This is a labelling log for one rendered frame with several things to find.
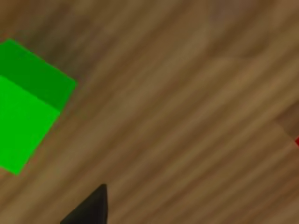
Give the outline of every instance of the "wood grain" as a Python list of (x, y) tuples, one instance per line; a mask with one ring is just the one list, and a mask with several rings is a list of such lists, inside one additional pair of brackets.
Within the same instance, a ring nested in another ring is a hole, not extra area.
[(1, 171), (0, 222), (58, 224), (106, 182), (110, 224), (298, 223), (278, 122), (299, 96), (295, 2), (211, 38), (208, 1), (40, 1), (12, 37), (79, 87), (24, 171)]

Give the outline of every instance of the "dark green cube face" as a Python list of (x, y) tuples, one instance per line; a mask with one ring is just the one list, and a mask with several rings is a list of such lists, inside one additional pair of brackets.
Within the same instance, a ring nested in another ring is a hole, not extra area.
[(64, 73), (8, 40), (0, 45), (0, 166), (18, 174), (75, 88)]

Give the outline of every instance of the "bright green cube face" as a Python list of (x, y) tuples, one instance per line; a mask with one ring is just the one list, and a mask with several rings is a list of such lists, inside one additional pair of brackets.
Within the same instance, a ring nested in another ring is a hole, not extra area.
[(0, 166), (18, 174), (75, 82), (14, 41), (0, 45)]

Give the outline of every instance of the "wooden surface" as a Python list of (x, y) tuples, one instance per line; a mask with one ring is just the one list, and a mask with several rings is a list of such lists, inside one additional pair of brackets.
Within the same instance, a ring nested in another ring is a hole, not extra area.
[(13, 38), (79, 87), (24, 171), (1, 172), (0, 223), (58, 224), (104, 182), (110, 224), (299, 223), (279, 122), (299, 96), (298, 1), (230, 2), (33, 5)]

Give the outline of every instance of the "cube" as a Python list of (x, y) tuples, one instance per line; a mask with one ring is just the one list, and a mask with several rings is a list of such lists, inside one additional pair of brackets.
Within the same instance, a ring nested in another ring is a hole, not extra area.
[(0, 167), (21, 172), (76, 85), (17, 42), (0, 44)]

